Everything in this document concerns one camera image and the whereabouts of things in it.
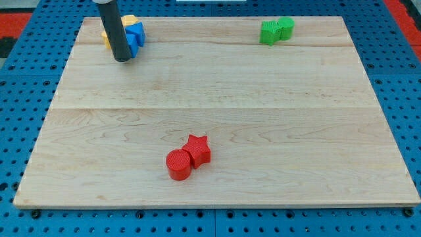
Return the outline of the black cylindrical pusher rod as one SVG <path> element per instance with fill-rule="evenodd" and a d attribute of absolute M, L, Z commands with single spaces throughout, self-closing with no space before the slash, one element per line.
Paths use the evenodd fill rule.
<path fill-rule="evenodd" d="M 96 4 L 114 59 L 126 62 L 132 58 L 117 0 L 93 0 Z"/>

